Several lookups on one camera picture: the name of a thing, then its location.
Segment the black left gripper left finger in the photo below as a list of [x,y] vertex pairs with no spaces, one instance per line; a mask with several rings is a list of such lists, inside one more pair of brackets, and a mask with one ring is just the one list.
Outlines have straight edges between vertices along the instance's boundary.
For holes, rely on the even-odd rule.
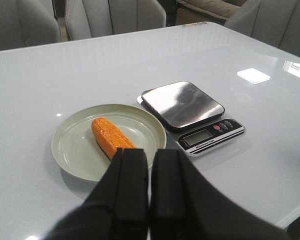
[[86,200],[63,217],[44,239],[147,239],[148,179],[143,149],[119,149]]

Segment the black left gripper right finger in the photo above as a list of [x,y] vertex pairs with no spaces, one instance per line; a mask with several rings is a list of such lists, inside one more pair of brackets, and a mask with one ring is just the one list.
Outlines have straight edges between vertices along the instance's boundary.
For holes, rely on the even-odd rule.
[[218,191],[181,150],[159,149],[151,173],[152,240],[288,240]]

